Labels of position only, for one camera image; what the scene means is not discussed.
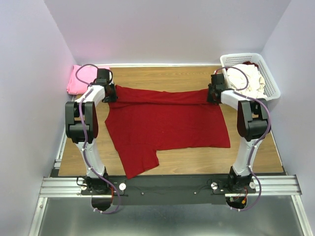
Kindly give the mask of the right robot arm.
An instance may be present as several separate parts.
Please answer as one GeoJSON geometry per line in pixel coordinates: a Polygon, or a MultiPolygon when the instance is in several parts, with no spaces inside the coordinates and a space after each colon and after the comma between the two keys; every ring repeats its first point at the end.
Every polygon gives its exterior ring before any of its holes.
{"type": "Polygon", "coordinates": [[[237,110],[237,131],[241,137],[237,158],[230,168],[226,187],[236,193],[249,187],[252,165],[262,140],[271,130],[270,113],[264,98],[250,98],[227,88],[223,74],[211,75],[207,101],[237,110]]]}

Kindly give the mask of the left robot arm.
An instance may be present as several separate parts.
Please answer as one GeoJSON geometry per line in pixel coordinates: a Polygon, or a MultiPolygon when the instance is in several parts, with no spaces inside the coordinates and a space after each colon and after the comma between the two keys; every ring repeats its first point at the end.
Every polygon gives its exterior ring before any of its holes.
{"type": "Polygon", "coordinates": [[[100,102],[113,103],[118,99],[113,72],[93,64],[84,64],[75,72],[75,78],[87,85],[87,90],[79,99],[66,102],[65,133],[80,150],[86,166],[85,183],[81,186],[100,195],[109,190],[113,194],[118,194],[115,185],[108,180],[108,174],[100,159],[96,143],[98,136],[96,106],[100,102]],[[96,78],[93,82],[89,83],[78,77],[78,73],[84,67],[96,68],[96,78]]]}

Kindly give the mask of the red t shirt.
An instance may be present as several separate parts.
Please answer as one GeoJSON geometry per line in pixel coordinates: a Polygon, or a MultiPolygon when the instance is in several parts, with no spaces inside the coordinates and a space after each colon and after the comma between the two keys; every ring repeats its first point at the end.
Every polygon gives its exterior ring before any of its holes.
{"type": "Polygon", "coordinates": [[[207,89],[166,92],[116,86],[105,120],[128,179],[159,165],[158,150],[229,148],[220,106],[207,89]]]}

